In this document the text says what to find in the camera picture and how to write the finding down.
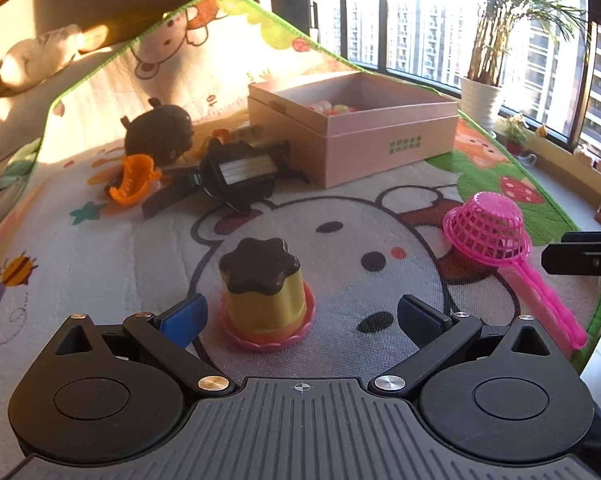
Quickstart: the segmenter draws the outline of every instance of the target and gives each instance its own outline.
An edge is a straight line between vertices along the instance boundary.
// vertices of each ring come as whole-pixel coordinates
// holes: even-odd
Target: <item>pink mesh basket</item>
[[[449,211],[442,225],[453,246],[472,260],[490,267],[516,267],[545,307],[534,316],[554,340],[565,342],[560,346],[573,351],[587,344],[587,333],[571,310],[526,262],[532,244],[522,211],[513,200],[488,191],[477,193]]]
[[[490,267],[514,265],[531,252],[522,211],[498,193],[475,194],[447,213],[443,228],[458,251]]]

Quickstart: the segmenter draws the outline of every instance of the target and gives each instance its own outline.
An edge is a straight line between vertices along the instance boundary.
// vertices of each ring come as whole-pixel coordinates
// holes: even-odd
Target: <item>pink box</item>
[[[290,163],[325,188],[453,149],[458,104],[389,77],[301,76],[251,84],[249,94],[252,126],[289,141]],[[360,111],[324,116],[307,108],[324,100]]]

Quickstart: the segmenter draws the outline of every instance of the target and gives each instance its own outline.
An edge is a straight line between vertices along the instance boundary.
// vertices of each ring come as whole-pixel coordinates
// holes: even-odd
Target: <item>white flower pot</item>
[[[460,109],[491,134],[498,111],[503,105],[503,87],[489,86],[462,77],[460,92]]]

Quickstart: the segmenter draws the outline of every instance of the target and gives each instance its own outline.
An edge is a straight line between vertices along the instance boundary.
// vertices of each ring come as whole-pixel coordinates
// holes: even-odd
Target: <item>ridged gray surface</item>
[[[299,386],[308,384],[309,389]],[[72,468],[29,459],[11,480],[577,480],[577,460],[522,468],[475,462],[432,438],[410,406],[356,380],[250,379],[198,403],[169,442],[125,463]]]

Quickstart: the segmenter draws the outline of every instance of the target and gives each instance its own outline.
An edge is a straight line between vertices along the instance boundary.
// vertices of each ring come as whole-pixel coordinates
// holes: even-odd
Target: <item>small potted plant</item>
[[[527,145],[528,135],[529,130],[527,129],[525,117],[522,114],[511,116],[507,119],[507,126],[504,131],[505,148],[512,155],[519,156]]]

